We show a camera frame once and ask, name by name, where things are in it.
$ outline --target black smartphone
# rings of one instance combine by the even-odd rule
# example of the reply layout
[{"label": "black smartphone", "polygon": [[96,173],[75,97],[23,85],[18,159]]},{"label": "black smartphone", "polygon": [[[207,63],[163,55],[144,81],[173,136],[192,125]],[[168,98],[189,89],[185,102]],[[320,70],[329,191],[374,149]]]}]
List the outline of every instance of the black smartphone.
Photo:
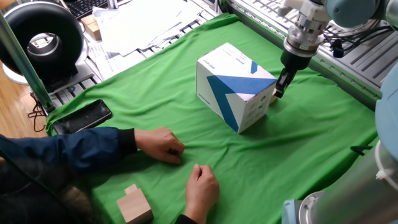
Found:
[{"label": "black smartphone", "polygon": [[111,117],[112,111],[104,101],[96,100],[56,121],[53,129],[57,134],[73,134],[83,129],[94,128]]}]

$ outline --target green cloth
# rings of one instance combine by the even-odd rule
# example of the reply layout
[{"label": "green cloth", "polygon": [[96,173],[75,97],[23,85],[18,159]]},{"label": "green cloth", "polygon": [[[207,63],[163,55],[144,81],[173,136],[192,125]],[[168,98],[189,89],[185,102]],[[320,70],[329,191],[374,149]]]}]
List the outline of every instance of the green cloth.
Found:
[{"label": "green cloth", "polygon": [[198,163],[210,165],[220,182],[208,223],[278,223],[284,200],[332,184],[357,158],[349,147],[376,137],[374,113],[309,69],[298,72],[265,117],[236,134],[195,95],[196,60],[226,42],[275,76],[283,68],[280,49],[223,14],[48,116],[47,132],[54,135],[54,121],[102,99],[113,118],[101,126],[165,126],[185,143],[181,166],[139,152],[85,178],[105,220],[124,223],[116,201],[136,184],[151,205],[153,223],[173,223],[184,211],[185,183]]}]

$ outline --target blue and white box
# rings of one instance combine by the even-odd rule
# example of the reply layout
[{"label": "blue and white box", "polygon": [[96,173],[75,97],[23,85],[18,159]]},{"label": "blue and white box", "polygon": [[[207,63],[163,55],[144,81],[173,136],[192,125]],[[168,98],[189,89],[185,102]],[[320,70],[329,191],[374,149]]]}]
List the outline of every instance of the blue and white box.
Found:
[{"label": "blue and white box", "polygon": [[229,43],[197,60],[197,96],[238,134],[267,113],[275,83]]}]

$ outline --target small wooden block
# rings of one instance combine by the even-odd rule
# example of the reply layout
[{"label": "small wooden block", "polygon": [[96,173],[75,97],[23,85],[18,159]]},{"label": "small wooden block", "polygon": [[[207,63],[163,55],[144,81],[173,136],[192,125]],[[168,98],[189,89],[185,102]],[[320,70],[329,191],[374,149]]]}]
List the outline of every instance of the small wooden block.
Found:
[{"label": "small wooden block", "polygon": [[91,14],[89,16],[86,16],[84,18],[82,18],[81,23],[86,27],[90,24],[93,24],[94,22],[96,22],[97,20],[95,19],[95,17]]},{"label": "small wooden block", "polygon": [[100,27],[98,26],[97,22],[94,22],[90,25],[87,26],[86,32],[90,37],[92,37],[94,40],[101,40],[101,32],[100,32]]},{"label": "small wooden block", "polygon": [[117,201],[127,224],[146,223],[154,218],[152,210],[141,189],[127,194]]},{"label": "small wooden block", "polygon": [[131,194],[133,191],[137,190],[137,186],[135,184],[131,185],[130,187],[124,189],[126,194]]},{"label": "small wooden block", "polygon": [[86,16],[81,19],[81,23],[84,25],[86,32],[94,40],[101,40],[101,32],[98,27],[97,20],[93,15]]},{"label": "small wooden block", "polygon": [[271,105],[271,103],[275,102],[275,100],[278,99],[278,97],[275,96],[275,93],[276,93],[276,89],[272,93],[272,97],[271,97],[271,100],[269,101],[269,105]]}]

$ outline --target wooden floor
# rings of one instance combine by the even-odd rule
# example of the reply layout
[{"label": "wooden floor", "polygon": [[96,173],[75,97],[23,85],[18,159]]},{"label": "wooden floor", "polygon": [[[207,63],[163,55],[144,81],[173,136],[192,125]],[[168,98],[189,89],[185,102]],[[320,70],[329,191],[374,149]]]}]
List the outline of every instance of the wooden floor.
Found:
[{"label": "wooden floor", "polygon": [[[0,134],[8,138],[43,137],[45,131],[34,131],[34,119],[28,118],[35,101],[27,85],[16,84],[4,74],[0,62]],[[45,118],[36,119],[36,129],[45,125]]]}]

